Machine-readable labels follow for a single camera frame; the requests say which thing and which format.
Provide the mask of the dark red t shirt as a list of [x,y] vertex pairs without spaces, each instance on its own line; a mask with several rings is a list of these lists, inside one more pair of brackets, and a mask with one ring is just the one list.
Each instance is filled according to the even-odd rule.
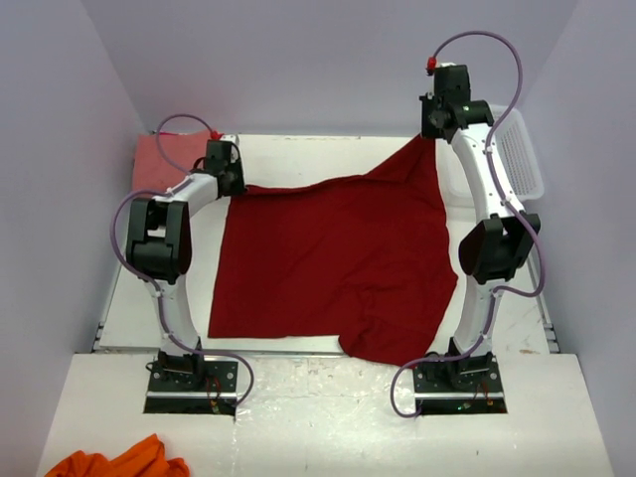
[[432,344],[457,284],[436,146],[415,137],[370,172],[250,187],[229,206],[212,338],[331,335],[400,366]]

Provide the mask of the white plastic basket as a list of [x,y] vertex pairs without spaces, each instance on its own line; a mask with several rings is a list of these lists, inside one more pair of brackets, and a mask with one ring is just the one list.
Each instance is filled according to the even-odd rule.
[[[545,193],[543,178],[526,123],[517,108],[496,130],[494,142],[520,201],[526,203],[540,199]],[[437,145],[436,161],[442,197],[451,206],[471,208],[473,200],[461,163],[443,141]]]

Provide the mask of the folded pink t shirt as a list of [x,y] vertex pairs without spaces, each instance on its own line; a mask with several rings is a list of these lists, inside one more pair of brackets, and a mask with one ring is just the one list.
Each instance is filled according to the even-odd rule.
[[[168,157],[189,172],[195,161],[206,153],[211,135],[206,131],[191,134],[162,133],[160,143]],[[169,164],[160,154],[154,135],[139,135],[132,174],[133,191],[165,191],[179,184],[186,174]]]

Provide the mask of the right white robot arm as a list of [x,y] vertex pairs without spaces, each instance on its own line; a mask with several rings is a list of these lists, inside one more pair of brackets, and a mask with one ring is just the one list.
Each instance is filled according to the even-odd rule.
[[457,155],[475,207],[476,225],[461,241],[466,292],[458,327],[444,355],[430,353],[416,368],[429,392],[487,392],[496,379],[492,329],[505,286],[530,254],[541,221],[516,197],[494,139],[489,104],[471,96],[464,65],[428,63],[430,92],[422,103],[421,135],[443,139]]

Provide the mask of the orange t shirt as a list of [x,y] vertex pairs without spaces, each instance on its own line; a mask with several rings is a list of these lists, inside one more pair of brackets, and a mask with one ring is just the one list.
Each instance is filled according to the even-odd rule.
[[156,434],[137,442],[113,459],[108,459],[101,453],[88,454],[78,450],[46,473],[47,477],[188,477],[190,475],[190,468],[183,458],[166,457],[165,445]]

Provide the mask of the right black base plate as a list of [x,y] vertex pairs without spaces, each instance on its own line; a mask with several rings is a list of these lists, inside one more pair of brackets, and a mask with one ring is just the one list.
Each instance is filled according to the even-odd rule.
[[457,362],[422,363],[413,371],[418,415],[506,413],[496,357],[492,353]]

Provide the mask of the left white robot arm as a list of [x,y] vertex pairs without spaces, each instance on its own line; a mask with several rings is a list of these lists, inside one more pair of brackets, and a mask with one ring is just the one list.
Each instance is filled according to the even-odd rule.
[[221,390],[207,362],[191,316],[186,275],[193,259],[191,218],[208,204],[246,191],[237,141],[210,139],[203,157],[178,184],[159,192],[132,193],[122,265],[140,278],[155,300],[161,345],[156,379],[186,391]]

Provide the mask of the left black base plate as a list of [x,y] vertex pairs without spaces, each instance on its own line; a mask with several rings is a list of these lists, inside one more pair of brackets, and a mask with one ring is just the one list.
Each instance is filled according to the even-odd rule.
[[199,355],[173,359],[160,353],[146,369],[144,413],[236,416],[236,361],[207,361]]

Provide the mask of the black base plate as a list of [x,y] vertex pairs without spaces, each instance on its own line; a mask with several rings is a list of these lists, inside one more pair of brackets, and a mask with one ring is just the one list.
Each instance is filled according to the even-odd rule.
[[236,361],[207,361],[199,355],[173,359],[160,353],[146,369],[144,413],[236,416]]
[[422,363],[413,371],[418,415],[506,413],[496,357],[492,353],[457,362]]

